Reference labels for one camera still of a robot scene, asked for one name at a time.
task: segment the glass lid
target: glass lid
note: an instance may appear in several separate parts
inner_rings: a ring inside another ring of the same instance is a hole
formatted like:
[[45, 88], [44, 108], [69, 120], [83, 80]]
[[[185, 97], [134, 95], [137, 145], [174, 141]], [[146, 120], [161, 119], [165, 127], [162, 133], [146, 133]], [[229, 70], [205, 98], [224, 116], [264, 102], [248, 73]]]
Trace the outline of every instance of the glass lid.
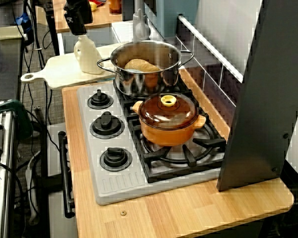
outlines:
[[197, 116], [192, 100], [177, 93], [152, 95], [139, 108], [139, 117], [144, 123], [165, 130], [187, 127]]

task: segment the brown casserole pot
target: brown casserole pot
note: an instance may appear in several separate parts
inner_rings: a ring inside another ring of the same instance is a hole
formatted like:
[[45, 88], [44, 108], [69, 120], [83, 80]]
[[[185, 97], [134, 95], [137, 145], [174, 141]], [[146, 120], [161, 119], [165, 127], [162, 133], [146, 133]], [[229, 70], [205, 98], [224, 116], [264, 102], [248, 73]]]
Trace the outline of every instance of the brown casserole pot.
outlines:
[[144, 137], [160, 146], [183, 144], [206, 122], [192, 100], [177, 93], [152, 95], [136, 102], [133, 111], [139, 115]]

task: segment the pot handle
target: pot handle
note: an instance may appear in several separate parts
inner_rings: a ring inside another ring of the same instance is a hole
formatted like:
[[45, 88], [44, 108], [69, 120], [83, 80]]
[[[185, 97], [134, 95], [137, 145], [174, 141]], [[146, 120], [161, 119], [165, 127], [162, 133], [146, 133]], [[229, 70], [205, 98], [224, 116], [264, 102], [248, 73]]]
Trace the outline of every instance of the pot handle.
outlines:
[[194, 129], [202, 128], [206, 121], [207, 119], [204, 116], [199, 115], [196, 121], [193, 123], [193, 128]]
[[109, 61], [109, 60], [110, 60], [110, 57], [101, 59], [101, 60], [99, 60], [99, 61], [97, 62], [97, 66], [100, 67], [101, 69], [105, 70], [105, 71], [109, 71], [109, 72], [112, 72], [112, 73], [117, 74], [117, 75], [120, 77], [120, 79], [121, 79], [122, 81], [125, 81], [125, 80], [124, 80], [124, 77], [123, 77], [119, 72], [117, 72], [117, 71], [115, 71], [115, 70], [112, 70], [112, 69], [110, 69], [110, 68], [106, 68], [106, 67], [100, 65], [100, 63], [103, 63], [103, 62], [105, 62], [105, 61]]
[[137, 114], [138, 114], [139, 107], [140, 107], [141, 103], [143, 103], [143, 101], [137, 101], [137, 102], [133, 105], [133, 111], [134, 111], [135, 113], [137, 113]]
[[189, 50], [182, 50], [180, 51], [181, 53], [188, 53], [188, 54], [191, 54], [191, 57], [188, 58], [186, 61], [182, 62], [179, 66], [178, 66], [178, 69], [183, 66], [184, 64], [186, 64], [187, 62], [189, 62], [191, 59], [193, 59], [194, 57], [194, 53], [192, 51], [189, 51]]

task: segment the bread loaf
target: bread loaf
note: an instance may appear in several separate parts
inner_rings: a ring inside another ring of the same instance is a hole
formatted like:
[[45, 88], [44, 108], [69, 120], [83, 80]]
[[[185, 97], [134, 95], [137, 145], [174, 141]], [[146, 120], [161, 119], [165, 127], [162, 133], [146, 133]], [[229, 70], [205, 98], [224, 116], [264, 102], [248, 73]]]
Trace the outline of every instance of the bread loaf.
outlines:
[[160, 68], [143, 59], [132, 59], [125, 65], [125, 69], [134, 69], [141, 72], [156, 72], [160, 71]]

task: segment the cutting board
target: cutting board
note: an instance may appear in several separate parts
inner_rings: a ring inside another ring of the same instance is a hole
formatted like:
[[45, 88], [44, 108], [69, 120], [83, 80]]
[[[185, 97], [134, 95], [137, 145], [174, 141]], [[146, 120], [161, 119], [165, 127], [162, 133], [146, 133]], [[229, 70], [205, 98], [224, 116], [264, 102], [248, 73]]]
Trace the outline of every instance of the cutting board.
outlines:
[[[110, 57], [111, 53], [119, 46], [125, 43], [98, 47], [102, 58]], [[104, 66], [114, 69], [110, 61], [104, 62]], [[73, 85], [80, 85], [92, 82], [98, 82], [107, 78], [114, 77], [115, 74], [103, 71], [101, 74], [89, 74], [81, 71], [74, 53], [50, 58], [43, 70], [34, 73], [26, 73], [21, 77], [23, 83], [33, 83], [44, 80], [51, 89], [62, 89]]]

